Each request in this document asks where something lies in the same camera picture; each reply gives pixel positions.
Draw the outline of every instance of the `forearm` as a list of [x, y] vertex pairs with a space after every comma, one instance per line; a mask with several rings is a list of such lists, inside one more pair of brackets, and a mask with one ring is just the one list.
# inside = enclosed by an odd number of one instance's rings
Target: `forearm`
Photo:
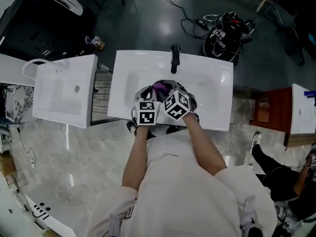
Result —
[[300, 194], [302, 193], [302, 190], [305, 187], [305, 179], [308, 176], [308, 172], [309, 172], [311, 164], [312, 164], [312, 158], [310, 157], [306, 160], [305, 165], [307, 166], [303, 167], [294, 185], [294, 191], [298, 196], [300, 196]]
[[124, 174], [122, 186], [131, 187], [138, 191], [147, 169], [147, 134], [149, 127], [140, 126], [130, 152]]
[[203, 131], [193, 114], [187, 114], [183, 121], [188, 127], [197, 162], [211, 175], [215, 175], [226, 167], [225, 161], [213, 142]]

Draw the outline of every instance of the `white sneaker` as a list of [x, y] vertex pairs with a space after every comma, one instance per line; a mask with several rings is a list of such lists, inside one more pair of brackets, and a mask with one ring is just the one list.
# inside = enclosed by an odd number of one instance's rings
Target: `white sneaker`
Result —
[[252, 148], [254, 145], [260, 145], [262, 135], [260, 132], [256, 132], [256, 134], [252, 138], [252, 144], [250, 147], [250, 153], [252, 154]]

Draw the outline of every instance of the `dark gray floor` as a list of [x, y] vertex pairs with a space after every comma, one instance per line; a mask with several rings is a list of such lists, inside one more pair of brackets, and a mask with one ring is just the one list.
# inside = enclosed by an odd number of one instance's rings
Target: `dark gray floor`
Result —
[[[182, 11], [166, 0], [125, 0], [125, 6], [120, 0], [99, 1], [104, 3], [102, 11], [91, 0], [80, 2], [98, 13], [95, 34], [105, 42], [106, 48], [97, 55], [99, 61], [110, 68], [114, 66], [116, 51], [120, 49], [169, 51], [170, 46], [177, 43], [182, 53], [201, 54], [203, 41], [183, 32], [180, 25], [184, 18]], [[190, 18], [235, 11], [240, 18], [257, 23], [253, 42], [243, 46], [239, 63], [234, 67], [236, 88], [271, 90], [297, 83], [310, 90], [316, 89], [316, 61], [305, 53], [306, 64], [300, 67], [298, 55], [286, 55], [285, 36], [271, 21], [255, 12], [260, 1], [172, 1], [183, 6]]]

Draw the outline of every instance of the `black and white marker cube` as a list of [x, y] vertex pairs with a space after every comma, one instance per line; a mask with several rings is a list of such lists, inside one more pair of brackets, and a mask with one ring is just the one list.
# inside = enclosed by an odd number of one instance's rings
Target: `black and white marker cube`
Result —
[[159, 103], [135, 101], [135, 119], [137, 125], [155, 125], [158, 117]]
[[189, 97], [178, 90], [169, 96], [163, 105], [164, 113], [173, 120], [180, 119], [190, 111]]

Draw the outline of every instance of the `floor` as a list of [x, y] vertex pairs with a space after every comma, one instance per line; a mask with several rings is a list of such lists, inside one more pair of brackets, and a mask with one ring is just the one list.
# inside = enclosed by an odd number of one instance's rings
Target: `floor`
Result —
[[[266, 154], [288, 166], [303, 165], [310, 146], [284, 151], [284, 133], [247, 124], [253, 115], [252, 107], [251, 100], [234, 98], [230, 130], [206, 130], [227, 166], [251, 163], [255, 173], [263, 173], [249, 152], [257, 130], [262, 132], [262, 149]], [[54, 187], [62, 199], [91, 213], [100, 191], [121, 185], [134, 141], [134, 135], [126, 129], [126, 121], [81, 129], [40, 120], [23, 124], [20, 130], [24, 147], [26, 150], [32, 147], [36, 154], [35, 169], [32, 169], [34, 156], [32, 152], [25, 154], [17, 128], [12, 127], [11, 152], [17, 169], [28, 181], [23, 192], [46, 184]]]
[[[99, 0], [100, 11], [92, 0], [79, 0], [98, 14], [95, 34], [106, 44], [97, 52], [99, 61], [112, 68], [116, 50], [140, 49], [170, 51], [172, 44], [181, 46], [182, 53], [201, 55], [202, 40], [186, 35], [180, 25], [181, 10], [166, 0]], [[183, 6], [188, 17], [235, 11], [244, 20], [254, 20], [257, 29], [253, 42], [244, 45], [239, 63], [234, 67], [234, 86], [241, 89], [271, 90], [297, 83], [307, 89], [316, 88], [315, 61], [305, 53], [306, 64], [298, 65], [298, 55], [288, 57], [283, 33], [255, 9], [259, 0], [172, 0]], [[288, 23], [288, 14], [280, 14]], [[191, 25], [185, 25], [191, 31]]]

